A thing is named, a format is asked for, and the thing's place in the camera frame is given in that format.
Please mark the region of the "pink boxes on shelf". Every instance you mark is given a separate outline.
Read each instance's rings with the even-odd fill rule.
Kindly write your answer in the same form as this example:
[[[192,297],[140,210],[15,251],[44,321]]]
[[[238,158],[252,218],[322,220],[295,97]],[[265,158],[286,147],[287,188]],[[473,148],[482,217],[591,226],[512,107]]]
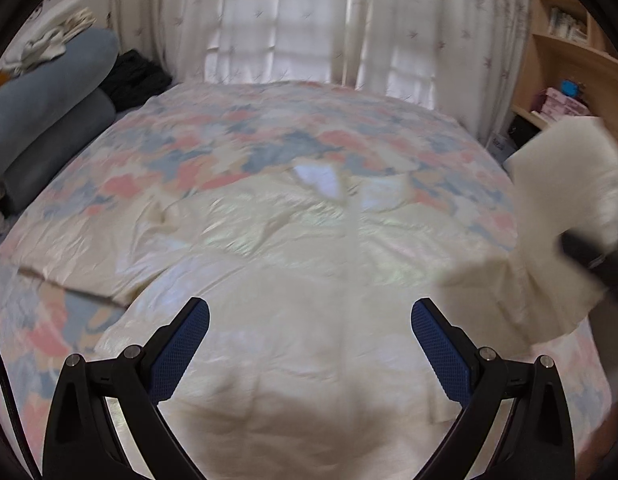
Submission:
[[[548,120],[558,122],[565,116],[590,116],[589,109],[576,99],[566,96],[554,88],[545,89],[545,101],[540,109],[540,114]]]

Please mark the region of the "lower blue rolled blanket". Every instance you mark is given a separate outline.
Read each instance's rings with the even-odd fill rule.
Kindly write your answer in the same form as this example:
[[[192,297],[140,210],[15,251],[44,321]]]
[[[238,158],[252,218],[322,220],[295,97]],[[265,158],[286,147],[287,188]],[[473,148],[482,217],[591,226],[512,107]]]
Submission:
[[[6,169],[2,185],[7,210],[28,207],[74,156],[102,134],[115,120],[108,96],[94,90],[65,116],[46,129]]]

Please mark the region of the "blue rolled blanket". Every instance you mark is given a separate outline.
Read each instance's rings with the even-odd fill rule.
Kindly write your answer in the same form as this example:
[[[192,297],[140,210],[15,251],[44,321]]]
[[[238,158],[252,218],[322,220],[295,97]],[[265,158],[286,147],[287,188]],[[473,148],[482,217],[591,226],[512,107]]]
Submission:
[[[28,207],[74,156],[102,134],[115,120],[108,96],[94,90],[65,116],[46,129],[6,169],[2,185],[7,210]]]
[[[118,56],[114,32],[90,28],[64,54],[0,88],[0,176],[45,130],[89,96]]]

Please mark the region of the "white clothes pile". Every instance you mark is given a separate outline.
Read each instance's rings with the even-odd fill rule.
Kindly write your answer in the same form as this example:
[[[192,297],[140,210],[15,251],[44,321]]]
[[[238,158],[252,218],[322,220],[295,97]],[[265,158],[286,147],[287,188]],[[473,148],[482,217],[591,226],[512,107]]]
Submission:
[[[66,44],[96,21],[85,6],[74,10],[48,11],[44,20],[6,54],[3,70],[19,76],[36,66],[53,61],[66,52]]]

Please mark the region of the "cream shiny puffer jacket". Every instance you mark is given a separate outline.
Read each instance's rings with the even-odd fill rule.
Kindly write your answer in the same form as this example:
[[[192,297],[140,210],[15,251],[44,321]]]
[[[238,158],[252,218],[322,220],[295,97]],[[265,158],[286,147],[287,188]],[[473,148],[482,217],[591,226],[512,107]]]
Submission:
[[[405,177],[302,158],[187,198],[147,192],[34,222],[16,259],[126,306],[101,356],[190,298],[208,302],[209,333],[164,411],[210,478],[406,479],[458,412],[412,333],[416,300],[519,358],[571,333],[603,295],[557,240],[574,230],[618,247],[617,143],[597,119],[565,119],[508,168],[509,250],[409,203]]]

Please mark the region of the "upper blue rolled blanket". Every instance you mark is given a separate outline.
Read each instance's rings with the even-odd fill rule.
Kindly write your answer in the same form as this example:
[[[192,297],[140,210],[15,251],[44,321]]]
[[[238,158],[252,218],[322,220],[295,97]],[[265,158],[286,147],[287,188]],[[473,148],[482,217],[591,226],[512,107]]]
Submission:
[[[64,54],[0,88],[0,176],[45,130],[89,96],[118,56],[114,32],[90,28]]]

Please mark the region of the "wooden bookshelf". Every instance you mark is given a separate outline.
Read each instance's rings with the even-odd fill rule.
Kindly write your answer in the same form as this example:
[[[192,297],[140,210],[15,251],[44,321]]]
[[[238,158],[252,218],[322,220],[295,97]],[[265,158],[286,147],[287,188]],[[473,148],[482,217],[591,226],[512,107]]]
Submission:
[[[544,90],[578,87],[584,105],[618,141],[618,54],[579,0],[530,0],[530,36],[512,101],[514,123],[531,132],[551,121]]]

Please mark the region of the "floral pastel bed blanket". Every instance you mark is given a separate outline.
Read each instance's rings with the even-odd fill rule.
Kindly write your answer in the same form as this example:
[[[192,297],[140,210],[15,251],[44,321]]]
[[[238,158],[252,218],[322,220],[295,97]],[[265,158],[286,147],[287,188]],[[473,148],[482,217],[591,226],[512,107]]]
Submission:
[[[0,246],[0,350],[35,456],[62,363],[74,352],[101,356],[98,344],[126,306],[24,269],[16,252],[32,224],[98,216],[147,192],[187,198],[302,158],[330,162],[348,177],[405,177],[409,203],[448,214],[496,247],[514,246],[512,181],[449,117],[327,84],[181,84],[108,128]],[[574,445],[583,448],[612,403],[588,316],[528,356],[507,359],[541,353],[557,364]]]

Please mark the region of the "white patterned window curtain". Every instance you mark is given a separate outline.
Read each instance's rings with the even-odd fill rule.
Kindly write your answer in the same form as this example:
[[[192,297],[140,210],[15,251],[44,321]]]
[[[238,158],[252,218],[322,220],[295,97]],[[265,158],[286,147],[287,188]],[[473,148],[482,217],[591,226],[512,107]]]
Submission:
[[[109,0],[125,49],[176,80],[305,80],[392,96],[487,143],[505,122],[530,0]]]

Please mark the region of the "black fuzzy cloth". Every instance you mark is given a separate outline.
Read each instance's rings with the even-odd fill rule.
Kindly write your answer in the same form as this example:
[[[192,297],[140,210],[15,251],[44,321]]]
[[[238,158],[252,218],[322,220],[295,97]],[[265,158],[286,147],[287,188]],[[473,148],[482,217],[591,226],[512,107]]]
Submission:
[[[172,85],[172,76],[137,50],[120,54],[100,84],[117,113],[144,105]]]

